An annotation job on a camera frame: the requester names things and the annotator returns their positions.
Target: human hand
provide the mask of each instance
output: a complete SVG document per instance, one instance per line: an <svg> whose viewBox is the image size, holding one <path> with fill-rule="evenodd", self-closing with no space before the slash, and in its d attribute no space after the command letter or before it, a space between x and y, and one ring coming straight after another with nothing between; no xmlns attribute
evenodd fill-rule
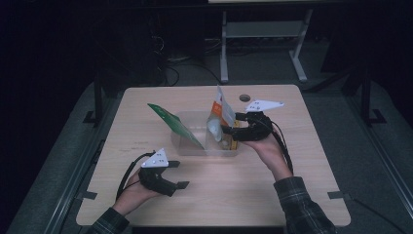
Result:
<svg viewBox="0 0 413 234"><path fill-rule="evenodd" d="M242 143L257 152L262 162L273 173L276 181L292 176L292 172L284 160L282 149L272 134L261 140L242 141Z"/></svg>
<svg viewBox="0 0 413 234"><path fill-rule="evenodd" d="M145 188L139 182L139 170L129 178L126 189L112 207L123 216L136 210L147 200L161 195L160 193Z"/></svg>

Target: sleeve cuff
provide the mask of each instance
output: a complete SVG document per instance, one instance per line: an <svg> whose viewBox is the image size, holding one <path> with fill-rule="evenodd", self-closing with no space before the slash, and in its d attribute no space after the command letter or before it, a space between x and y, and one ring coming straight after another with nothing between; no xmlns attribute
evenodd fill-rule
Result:
<svg viewBox="0 0 413 234"><path fill-rule="evenodd" d="M102 233L122 233L129 225L128 220L109 208L94 224L96 230L102 230Z"/></svg>
<svg viewBox="0 0 413 234"><path fill-rule="evenodd" d="M280 202L292 196L307 197L308 192L302 177L287 177L274 183Z"/></svg>

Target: green card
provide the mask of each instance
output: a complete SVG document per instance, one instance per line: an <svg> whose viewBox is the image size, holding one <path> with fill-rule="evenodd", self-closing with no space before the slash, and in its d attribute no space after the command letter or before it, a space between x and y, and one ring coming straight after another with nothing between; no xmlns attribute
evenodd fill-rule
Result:
<svg viewBox="0 0 413 234"><path fill-rule="evenodd" d="M161 106L156 104L148 103L148 105L169 125L169 127L178 135L182 137L189 138L196 145L200 146L202 149L204 147L195 138L195 136L189 131L180 121L179 117L169 113L167 110L163 109Z"/></svg>

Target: flannel shirt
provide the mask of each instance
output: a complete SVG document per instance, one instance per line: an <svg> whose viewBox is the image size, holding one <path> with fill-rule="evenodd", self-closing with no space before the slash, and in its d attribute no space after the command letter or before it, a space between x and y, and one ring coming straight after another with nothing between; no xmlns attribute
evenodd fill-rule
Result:
<svg viewBox="0 0 413 234"><path fill-rule="evenodd" d="M302 177L288 177L274 183L285 213L289 234L336 233L334 224L325 216L319 205L313 202ZM119 234L129 222L109 208L88 230L88 234Z"/></svg>
<svg viewBox="0 0 413 234"><path fill-rule="evenodd" d="M122 233L129 225L124 216L109 208L91 228L87 234L119 234Z"/></svg>
<svg viewBox="0 0 413 234"><path fill-rule="evenodd" d="M319 204L313 202L302 177L289 177L274 183L285 213L289 234L336 233L334 224Z"/></svg>

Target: clear plastic container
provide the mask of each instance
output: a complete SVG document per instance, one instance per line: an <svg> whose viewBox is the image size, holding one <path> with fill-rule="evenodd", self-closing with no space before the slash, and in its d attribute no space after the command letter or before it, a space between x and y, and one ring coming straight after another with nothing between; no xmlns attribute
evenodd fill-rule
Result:
<svg viewBox="0 0 413 234"><path fill-rule="evenodd" d="M194 142L186 137L182 137L171 132L170 138L176 151L181 156L236 156L236 150L223 150L213 135L207 129L207 118L210 111L180 111L175 115L179 117L182 124L191 131L200 144L204 147L197 146Z"/></svg>

